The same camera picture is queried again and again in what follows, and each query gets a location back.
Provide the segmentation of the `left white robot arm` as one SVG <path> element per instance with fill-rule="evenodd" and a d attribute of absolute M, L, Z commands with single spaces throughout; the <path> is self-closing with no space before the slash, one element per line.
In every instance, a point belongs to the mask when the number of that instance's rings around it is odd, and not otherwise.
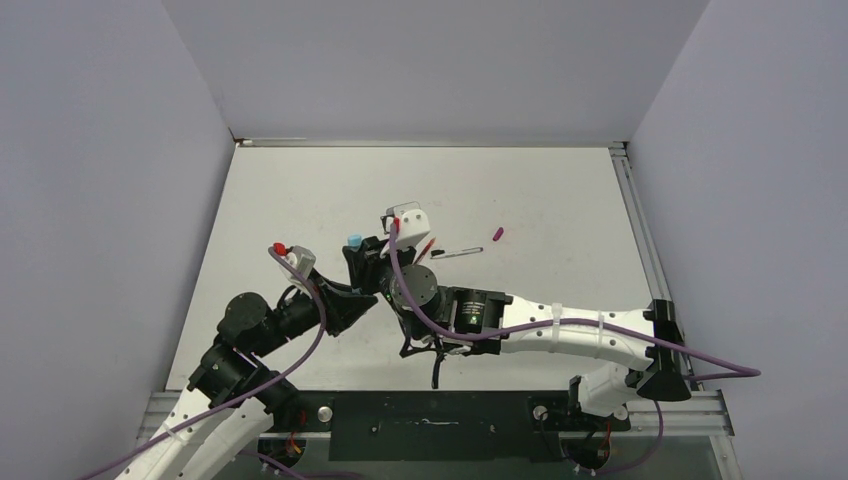
<path fill-rule="evenodd" d="M 337 336 L 378 302 L 317 273 L 308 280 L 276 306 L 254 292 L 228 303 L 177 403 L 120 478 L 212 479 L 261 433 L 294 424 L 299 392 L 262 357 L 312 328 Z"/>

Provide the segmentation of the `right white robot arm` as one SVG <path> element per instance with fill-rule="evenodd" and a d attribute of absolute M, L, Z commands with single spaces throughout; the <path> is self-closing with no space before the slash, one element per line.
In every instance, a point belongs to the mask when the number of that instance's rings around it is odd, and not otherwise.
<path fill-rule="evenodd" d="M 350 242 L 342 255 L 353 289 L 381 294 L 404 336 L 441 355 L 548 352 L 601 361 L 598 370 L 569 382 L 565 414 L 579 428 L 621 415 L 633 400 L 691 397 L 676 360 L 682 339 L 669 301 L 630 311 L 585 310 L 447 287 L 416 263 L 413 249 L 390 253 L 387 241 L 376 237 Z"/>

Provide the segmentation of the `red pen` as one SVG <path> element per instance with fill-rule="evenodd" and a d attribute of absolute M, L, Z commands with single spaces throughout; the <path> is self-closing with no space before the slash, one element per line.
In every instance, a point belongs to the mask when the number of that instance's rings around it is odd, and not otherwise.
<path fill-rule="evenodd" d="M 420 263 L 420 262 L 421 262 L 421 261 L 425 258 L 425 256 L 426 256 L 426 255 L 430 252 L 430 250 L 433 248 L 433 246 L 434 246 L 435 242 L 436 242 L 436 238 L 435 238 L 435 237 L 433 237 L 433 238 L 431 238 L 431 239 L 430 239 L 430 240 L 429 240 L 429 241 L 425 244 L 425 246 L 423 247 L 423 249 L 419 252 L 419 254 L 418 254 L 417 258 L 415 259 L 415 263 L 416 263 L 416 264 L 419 264 L 419 263 Z"/>

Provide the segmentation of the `blue highlighter cap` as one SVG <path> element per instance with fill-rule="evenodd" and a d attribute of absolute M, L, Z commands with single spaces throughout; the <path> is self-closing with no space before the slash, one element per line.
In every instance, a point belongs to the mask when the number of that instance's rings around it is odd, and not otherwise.
<path fill-rule="evenodd" d="M 347 246 L 351 249 L 359 249 L 362 245 L 363 237 L 359 234 L 350 235 L 347 238 Z"/>

